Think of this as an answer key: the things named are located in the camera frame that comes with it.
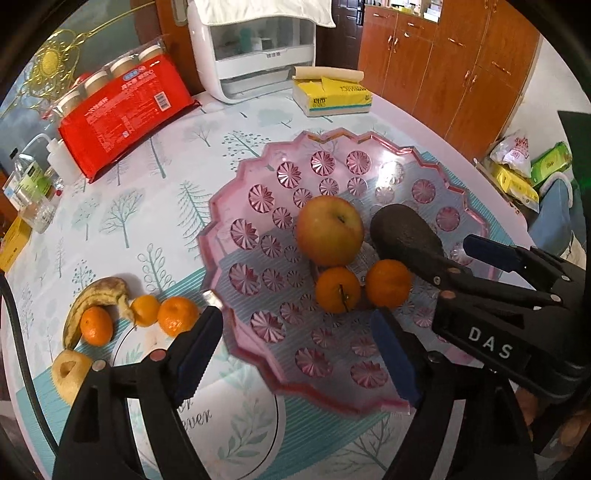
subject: tree print tablecloth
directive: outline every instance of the tree print tablecloth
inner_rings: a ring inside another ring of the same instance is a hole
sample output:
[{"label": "tree print tablecloth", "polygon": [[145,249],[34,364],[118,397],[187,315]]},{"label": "tree print tablecloth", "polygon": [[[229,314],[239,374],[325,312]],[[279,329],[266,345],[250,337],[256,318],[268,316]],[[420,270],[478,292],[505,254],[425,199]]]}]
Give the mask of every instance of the tree print tablecloth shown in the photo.
[{"label": "tree print tablecloth", "polygon": [[[233,106],[207,94],[201,100],[203,107],[156,132],[93,184],[80,179],[66,189],[47,232],[32,236],[9,272],[35,386],[57,438],[69,408],[55,392],[49,369],[61,350],[63,322],[76,295],[94,279],[115,275],[126,279],[132,296],[182,294],[202,306],[214,301],[200,291],[204,269],[196,235],[209,221],[209,197],[233,178],[240,160],[258,157],[268,142],[293,140],[302,130],[322,133],[344,127],[356,134],[374,130],[400,146],[415,145],[478,192],[473,200],[491,224],[493,239],[531,245],[521,218],[476,170],[434,133],[380,98],[375,98],[372,113],[319,118],[306,117],[291,92]],[[2,320],[6,326],[4,308]],[[23,389],[12,333],[8,328],[1,333],[18,422],[35,461],[50,478],[54,458]],[[110,344],[79,349],[125,364],[169,342],[157,326],[133,330],[119,322]],[[131,401],[130,410],[146,474],[158,479],[139,409]],[[276,397],[255,368],[229,356],[222,344],[180,415],[212,478],[232,480],[377,480],[412,418],[379,413],[347,419],[300,398]],[[443,478],[447,471],[458,424],[448,431],[447,452],[433,478]]]}]

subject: white wall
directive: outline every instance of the white wall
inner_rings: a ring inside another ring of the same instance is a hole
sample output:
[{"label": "white wall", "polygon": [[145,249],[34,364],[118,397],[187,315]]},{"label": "white wall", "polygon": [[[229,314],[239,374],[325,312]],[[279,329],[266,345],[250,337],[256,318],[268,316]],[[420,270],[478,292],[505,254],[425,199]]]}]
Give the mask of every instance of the white wall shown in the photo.
[{"label": "white wall", "polygon": [[542,41],[523,103],[507,129],[508,134],[525,130],[532,160],[556,143],[567,142],[558,110],[591,113],[589,99],[564,60],[545,38]]}]

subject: white storage box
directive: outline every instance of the white storage box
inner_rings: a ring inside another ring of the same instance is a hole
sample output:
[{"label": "white storage box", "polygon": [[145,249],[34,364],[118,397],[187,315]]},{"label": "white storage box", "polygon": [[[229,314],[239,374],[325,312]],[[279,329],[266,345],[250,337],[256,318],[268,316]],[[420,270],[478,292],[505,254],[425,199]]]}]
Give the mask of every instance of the white storage box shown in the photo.
[{"label": "white storage box", "polygon": [[266,17],[208,26],[192,1],[187,17],[201,83],[222,102],[290,88],[296,66],[314,65],[316,25],[309,20]]}]

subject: tangerine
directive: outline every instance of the tangerine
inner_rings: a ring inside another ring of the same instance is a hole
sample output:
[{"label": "tangerine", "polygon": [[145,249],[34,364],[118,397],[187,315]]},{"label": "tangerine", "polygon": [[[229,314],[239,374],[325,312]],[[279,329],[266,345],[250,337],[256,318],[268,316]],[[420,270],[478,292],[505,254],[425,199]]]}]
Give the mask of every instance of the tangerine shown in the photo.
[{"label": "tangerine", "polygon": [[192,300],[170,297],[160,305],[158,324],[166,335],[176,337],[193,328],[200,315],[199,307]]},{"label": "tangerine", "polygon": [[376,307],[400,307],[412,286],[413,276],[398,260],[380,260],[365,276],[365,293]]},{"label": "tangerine", "polygon": [[158,321],[160,302],[153,295],[142,295],[131,302],[131,310],[135,316],[135,324],[149,327]]},{"label": "tangerine", "polygon": [[353,310],[361,298],[361,285],[351,270],[333,267],[323,271],[316,282],[316,301],[328,313]]},{"label": "tangerine", "polygon": [[113,338],[113,320],[104,308],[90,307],[82,314],[80,331],[86,343],[105,346]]}]

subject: pink plastic plate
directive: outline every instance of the pink plastic plate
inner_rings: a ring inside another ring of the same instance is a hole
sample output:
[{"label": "pink plastic plate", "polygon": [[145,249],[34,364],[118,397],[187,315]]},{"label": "pink plastic plate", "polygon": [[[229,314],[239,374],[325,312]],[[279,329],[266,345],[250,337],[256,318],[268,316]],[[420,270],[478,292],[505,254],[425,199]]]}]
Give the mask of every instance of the pink plastic plate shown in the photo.
[{"label": "pink plastic plate", "polygon": [[[488,236],[487,224],[439,164],[373,132],[356,136],[344,129],[268,144],[262,157],[242,161],[236,178],[211,198],[212,222],[199,237],[207,268],[203,288],[224,305],[231,353],[255,364],[275,393],[303,395],[345,414],[408,411],[372,340],[371,312],[330,315],[314,299],[310,263],[298,251],[294,226],[298,211],[317,195],[351,202],[366,232],[379,208],[404,203],[437,232],[451,258],[481,277],[495,272],[467,257],[461,245],[470,233]],[[349,266],[361,282],[378,260],[369,241],[367,234]],[[466,363],[470,357],[430,329],[437,292],[416,278],[395,314],[427,349]]]}]

